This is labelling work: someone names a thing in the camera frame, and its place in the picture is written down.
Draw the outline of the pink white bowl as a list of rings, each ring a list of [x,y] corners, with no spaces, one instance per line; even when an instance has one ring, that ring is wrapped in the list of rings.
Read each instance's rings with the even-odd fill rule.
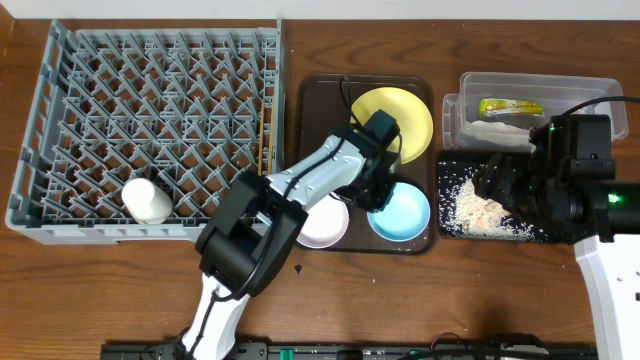
[[[344,236],[349,221],[346,204],[327,195],[308,211],[297,242],[311,249],[330,247]]]

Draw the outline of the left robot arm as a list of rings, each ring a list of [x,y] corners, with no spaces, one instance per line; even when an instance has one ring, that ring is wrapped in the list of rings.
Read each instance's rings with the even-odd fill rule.
[[[314,153],[279,173],[240,174],[195,243],[202,296],[194,322],[174,347],[177,359],[222,359],[234,346],[248,300],[260,294],[284,265],[308,218],[323,198],[365,211],[382,210],[400,155],[397,121],[382,110],[364,124],[331,131]]]

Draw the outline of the light blue bowl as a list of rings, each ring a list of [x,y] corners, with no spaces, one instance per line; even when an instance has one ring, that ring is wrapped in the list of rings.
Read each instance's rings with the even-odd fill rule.
[[[391,242],[406,242],[420,235],[430,222],[431,207],[426,194],[418,187],[396,183],[384,208],[368,212],[373,231]]]

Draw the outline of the wooden chopstick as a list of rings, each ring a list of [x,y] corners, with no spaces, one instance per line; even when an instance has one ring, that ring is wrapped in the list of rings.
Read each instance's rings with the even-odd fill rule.
[[[275,142],[275,105],[271,108],[271,118],[270,118],[270,129],[269,129],[269,143],[268,143],[268,158],[267,158],[267,174],[272,173],[273,169],[273,150],[274,150],[274,142]]]
[[[264,120],[265,120],[265,105],[261,103],[260,120],[259,120],[259,142],[258,142],[258,161],[257,169],[258,175],[263,173],[263,154],[264,154]]]

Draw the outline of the white cup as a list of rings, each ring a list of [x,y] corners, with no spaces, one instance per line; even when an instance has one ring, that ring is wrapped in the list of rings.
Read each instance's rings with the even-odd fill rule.
[[[122,189],[122,200],[139,224],[161,224],[171,215],[171,198],[145,178],[129,180]]]

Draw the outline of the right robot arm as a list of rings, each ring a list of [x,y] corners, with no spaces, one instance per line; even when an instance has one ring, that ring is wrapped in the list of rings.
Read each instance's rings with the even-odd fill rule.
[[[573,246],[601,359],[639,356],[639,185],[616,178],[611,120],[562,114],[531,131],[529,158],[496,153],[477,196]]]

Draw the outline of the white napkin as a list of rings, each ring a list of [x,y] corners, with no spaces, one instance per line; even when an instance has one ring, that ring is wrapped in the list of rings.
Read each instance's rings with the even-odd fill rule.
[[[464,138],[473,144],[498,148],[532,148],[529,131],[503,122],[469,122]]]

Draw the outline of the green yellow snack wrapper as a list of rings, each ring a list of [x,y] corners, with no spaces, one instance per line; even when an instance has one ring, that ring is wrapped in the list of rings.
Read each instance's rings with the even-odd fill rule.
[[[480,117],[496,117],[504,115],[532,115],[543,116],[544,107],[540,104],[513,99],[485,98],[479,103]]]

